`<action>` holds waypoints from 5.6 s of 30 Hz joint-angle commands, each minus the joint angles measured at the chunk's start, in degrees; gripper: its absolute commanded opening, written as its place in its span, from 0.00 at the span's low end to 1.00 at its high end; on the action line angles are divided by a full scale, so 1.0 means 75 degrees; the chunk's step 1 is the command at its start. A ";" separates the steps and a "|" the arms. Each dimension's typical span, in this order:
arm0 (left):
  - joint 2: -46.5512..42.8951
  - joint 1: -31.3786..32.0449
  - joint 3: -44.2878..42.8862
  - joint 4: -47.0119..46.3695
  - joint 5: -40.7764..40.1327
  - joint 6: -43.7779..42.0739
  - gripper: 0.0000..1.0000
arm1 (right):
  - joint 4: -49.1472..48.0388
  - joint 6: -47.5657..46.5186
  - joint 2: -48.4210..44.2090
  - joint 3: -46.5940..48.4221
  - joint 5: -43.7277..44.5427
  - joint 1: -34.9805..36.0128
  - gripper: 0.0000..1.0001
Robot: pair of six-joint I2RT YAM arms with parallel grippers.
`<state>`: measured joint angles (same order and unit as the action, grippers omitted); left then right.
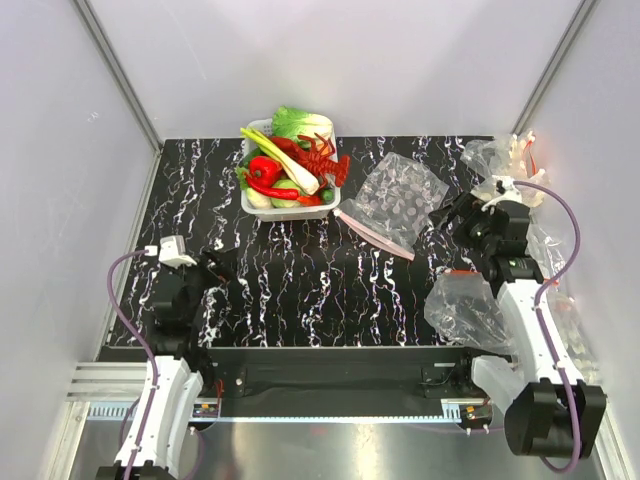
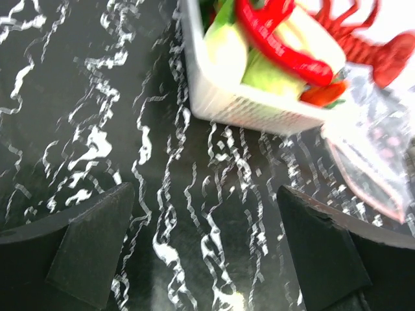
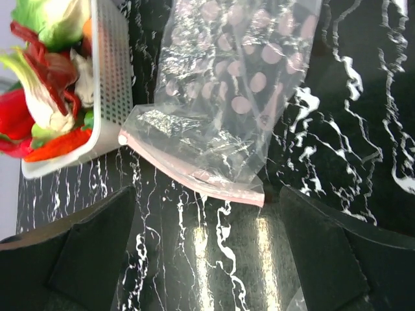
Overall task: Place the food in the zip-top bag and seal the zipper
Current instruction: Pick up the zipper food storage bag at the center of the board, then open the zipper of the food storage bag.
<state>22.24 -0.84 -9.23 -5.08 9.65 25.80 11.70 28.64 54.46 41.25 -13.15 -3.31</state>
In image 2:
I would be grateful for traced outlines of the clear pink zip bag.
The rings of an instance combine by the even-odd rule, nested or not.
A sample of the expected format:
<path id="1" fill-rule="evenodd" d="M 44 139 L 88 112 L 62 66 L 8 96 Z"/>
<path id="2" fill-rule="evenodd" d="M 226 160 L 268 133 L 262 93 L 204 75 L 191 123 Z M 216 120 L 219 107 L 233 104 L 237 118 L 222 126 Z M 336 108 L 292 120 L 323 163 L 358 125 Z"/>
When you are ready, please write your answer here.
<path id="1" fill-rule="evenodd" d="M 349 189 L 414 232 L 414 83 L 381 89 L 363 66 L 341 70 L 349 87 L 321 135 Z"/>

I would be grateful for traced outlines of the long red chili pepper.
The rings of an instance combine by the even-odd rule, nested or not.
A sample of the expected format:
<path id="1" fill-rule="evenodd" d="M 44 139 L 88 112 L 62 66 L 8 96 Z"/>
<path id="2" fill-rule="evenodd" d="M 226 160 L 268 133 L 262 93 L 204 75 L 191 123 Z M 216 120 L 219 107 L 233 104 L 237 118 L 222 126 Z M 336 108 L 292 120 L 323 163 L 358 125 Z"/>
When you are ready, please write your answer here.
<path id="1" fill-rule="evenodd" d="M 334 78 L 325 62 L 295 51 L 275 34 L 275 28 L 294 11 L 294 1 L 268 1 L 255 9 L 250 1 L 237 0 L 235 15 L 247 38 L 268 60 L 314 86 L 327 86 Z"/>

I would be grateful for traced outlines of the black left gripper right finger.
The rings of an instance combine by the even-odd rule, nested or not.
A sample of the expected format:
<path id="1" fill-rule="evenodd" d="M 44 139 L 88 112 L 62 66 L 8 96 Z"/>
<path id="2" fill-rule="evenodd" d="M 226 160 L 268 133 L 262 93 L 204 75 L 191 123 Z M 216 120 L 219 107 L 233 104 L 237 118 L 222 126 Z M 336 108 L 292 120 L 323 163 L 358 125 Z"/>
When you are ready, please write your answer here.
<path id="1" fill-rule="evenodd" d="M 413 310 L 414 238 L 288 186 L 277 201 L 307 310 Z"/>

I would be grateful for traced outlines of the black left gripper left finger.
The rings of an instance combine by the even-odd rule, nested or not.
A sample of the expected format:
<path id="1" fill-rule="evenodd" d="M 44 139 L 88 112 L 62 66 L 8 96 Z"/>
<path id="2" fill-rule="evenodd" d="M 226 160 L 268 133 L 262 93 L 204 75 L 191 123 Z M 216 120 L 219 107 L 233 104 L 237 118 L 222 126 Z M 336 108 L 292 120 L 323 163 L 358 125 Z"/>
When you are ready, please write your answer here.
<path id="1" fill-rule="evenodd" d="M 1 308 L 106 308 L 135 191 L 122 183 L 1 232 Z"/>

